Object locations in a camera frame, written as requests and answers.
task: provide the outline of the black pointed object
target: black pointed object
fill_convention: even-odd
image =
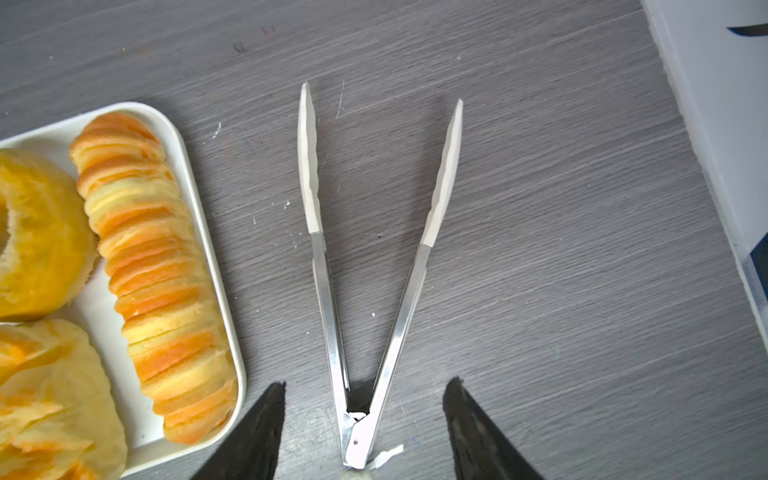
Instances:
[[[193,480],[272,480],[286,415],[285,383],[273,383]]]
[[[768,23],[746,25],[744,27],[728,27],[728,30],[742,37],[764,37],[768,35]]]
[[[459,377],[445,388],[442,409],[456,480],[544,480],[464,390]]]

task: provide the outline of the stainless steel tongs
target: stainless steel tongs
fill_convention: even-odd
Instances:
[[[432,194],[432,209],[427,216],[424,234],[416,251],[416,259],[413,261],[406,289],[402,293],[395,324],[392,326],[384,358],[379,367],[379,374],[376,376],[369,412],[350,412],[347,401],[349,379],[346,374],[344,347],[339,329],[339,319],[336,316],[336,303],[333,298],[331,272],[326,256],[323,223],[320,220],[320,204],[317,198],[315,109],[310,96],[310,86],[305,83],[301,88],[298,142],[301,197],[304,202],[306,224],[312,240],[315,287],[317,288],[320,316],[323,319],[323,333],[326,338],[333,401],[336,404],[336,421],[339,425],[341,456],[344,465],[350,468],[363,469],[368,462],[368,456],[373,447],[373,439],[376,435],[376,426],[382,415],[386,395],[392,383],[392,374],[395,372],[397,360],[402,351],[402,344],[406,339],[406,333],[424,283],[429,251],[435,244],[435,238],[437,238],[437,233],[440,230],[445,210],[448,208],[453,180],[456,177],[458,151],[462,143],[462,108],[463,103],[459,100],[453,112],[453,118],[445,138],[445,146],[442,150],[442,163],[437,175],[435,192]]]

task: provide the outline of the gray wood-grain table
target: gray wood-grain table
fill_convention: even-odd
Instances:
[[[454,478],[453,376],[549,479],[768,477],[766,350],[635,0],[4,0],[0,136],[126,100],[182,132],[247,404],[287,382],[277,478],[342,471],[296,169],[305,80],[355,381],[376,374],[465,101],[376,442],[405,451],[379,480]]]

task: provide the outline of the white silicone tong tip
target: white silicone tong tip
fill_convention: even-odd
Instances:
[[[448,209],[448,200],[453,190],[453,180],[456,179],[456,167],[458,166],[458,153],[462,147],[462,115],[464,102],[456,102],[451,124],[445,136],[445,146],[442,148],[442,163],[437,173],[435,192],[432,193],[432,209],[427,215],[427,224],[424,226],[422,243],[427,247],[435,246],[440,224]]]
[[[310,84],[301,86],[299,101],[299,182],[301,199],[304,203],[306,226],[311,233],[322,233],[320,201],[317,198],[317,130],[315,129],[315,108],[312,105]]]

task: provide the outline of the table surface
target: table surface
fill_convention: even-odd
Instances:
[[[126,100],[179,127],[248,405],[287,382],[277,478],[342,471],[296,168],[305,80],[354,382],[376,374],[465,102],[376,442],[405,451],[378,480],[454,478],[453,376],[549,479],[768,476],[766,350],[636,0],[8,0],[0,65],[0,137]]]

